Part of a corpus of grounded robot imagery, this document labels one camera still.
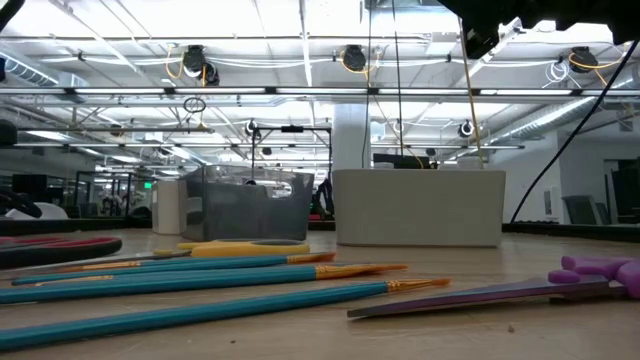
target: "clear plastic bin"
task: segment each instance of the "clear plastic bin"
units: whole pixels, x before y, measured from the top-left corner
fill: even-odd
[[[307,237],[313,175],[212,165],[180,179],[181,235],[195,241]]]

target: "desk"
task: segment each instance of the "desk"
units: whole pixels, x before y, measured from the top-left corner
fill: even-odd
[[[150,230],[75,233],[125,239],[123,251],[151,251],[179,241]],[[348,320],[347,309],[438,292],[525,280],[559,267],[562,255],[640,257],[640,245],[504,235],[497,249],[337,247],[333,232],[312,232],[312,251],[338,251],[337,261],[395,262],[409,271],[355,279],[213,289],[0,306],[0,328],[40,325],[363,280],[451,277],[447,289],[378,296],[317,308],[201,323],[1,354],[2,359],[637,359],[640,303],[570,306],[536,302],[432,315]]]

